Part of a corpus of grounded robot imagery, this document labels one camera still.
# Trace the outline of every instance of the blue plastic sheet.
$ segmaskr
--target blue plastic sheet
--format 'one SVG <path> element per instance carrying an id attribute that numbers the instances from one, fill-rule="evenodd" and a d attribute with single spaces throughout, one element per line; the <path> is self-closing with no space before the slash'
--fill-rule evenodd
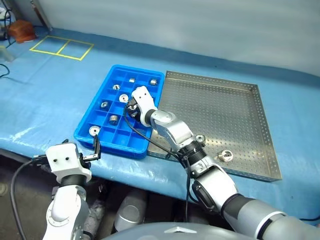
<path id="1" fill-rule="evenodd" d="M 66 138 L 74 140 L 74 130 L 114 64 L 253 83 L 259 87 L 283 180 L 231 177 L 243 195 L 289 215 L 313 218 L 320 214 L 319 77 L 92 34 L 55 30 L 53 35 L 94 47 L 82 61 L 29 51 L 36 42 L 9 47 L 16 59 L 6 63 L 10 76 L 0 79 L 0 148 L 30 157 Z M 78 147 L 84 154 L 92 152 Z M 187 176 L 176 162 L 103 153 L 91 170 L 105 179 L 186 197 Z"/>

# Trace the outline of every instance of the brown object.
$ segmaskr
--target brown object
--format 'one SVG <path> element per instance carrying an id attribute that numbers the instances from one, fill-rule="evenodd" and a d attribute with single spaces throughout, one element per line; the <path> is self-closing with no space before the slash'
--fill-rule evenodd
<path id="1" fill-rule="evenodd" d="M 8 34 L 19 44 L 36 39 L 32 23 L 24 20 L 17 20 L 8 26 Z"/>

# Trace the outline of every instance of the white robot part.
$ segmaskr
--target white robot part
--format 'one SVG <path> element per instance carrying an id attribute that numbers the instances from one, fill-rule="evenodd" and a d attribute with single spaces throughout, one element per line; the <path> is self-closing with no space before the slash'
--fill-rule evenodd
<path id="1" fill-rule="evenodd" d="M 80 163 L 76 144 L 70 142 L 51 146 L 45 151 L 45 155 L 58 183 L 61 183 L 62 178 L 70 175 L 84 175 L 86 182 L 91 180 L 91 171 Z"/>
<path id="2" fill-rule="evenodd" d="M 145 86 L 137 87 L 131 94 L 136 101 L 140 109 L 140 121 L 146 126 L 150 127 L 150 124 L 146 123 L 146 114 L 150 110 L 158 110 L 155 106 L 154 100 L 150 95 L 148 89 Z"/>
<path id="3" fill-rule="evenodd" d="M 88 214 L 86 191 L 81 186 L 60 187 L 46 212 L 43 240 L 82 239 Z"/>

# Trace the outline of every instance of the white wall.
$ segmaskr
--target white wall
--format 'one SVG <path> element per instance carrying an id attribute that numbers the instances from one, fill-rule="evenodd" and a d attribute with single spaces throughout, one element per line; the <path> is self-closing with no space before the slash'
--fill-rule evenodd
<path id="1" fill-rule="evenodd" d="M 54 28 L 320 76 L 319 0 L 39 0 Z"/>

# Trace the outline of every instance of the blue plastic tray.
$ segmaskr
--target blue plastic tray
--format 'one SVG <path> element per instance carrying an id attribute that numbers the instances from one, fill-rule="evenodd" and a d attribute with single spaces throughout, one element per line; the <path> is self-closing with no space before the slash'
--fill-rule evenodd
<path id="1" fill-rule="evenodd" d="M 152 79 L 157 80 L 157 85 L 150 85 Z M 144 158 L 147 155 L 149 142 L 133 132 L 125 122 L 122 115 L 126 104 L 119 101 L 119 96 L 126 94 L 131 98 L 131 93 L 137 87 L 146 86 L 154 99 L 154 104 L 158 106 L 164 81 L 165 76 L 161 72 L 114 65 L 74 131 L 74 138 L 85 147 L 92 148 L 94 138 L 89 134 L 89 128 L 98 126 L 100 128 L 98 137 L 103 152 L 136 159 Z M 113 89 L 116 84 L 120 86 L 119 90 Z M 103 102 L 108 102 L 109 107 L 101 108 Z M 117 125 L 109 123 L 111 115 L 118 116 Z M 127 118 L 138 131 L 147 137 L 151 136 L 151 127 L 145 127 L 129 116 Z"/>

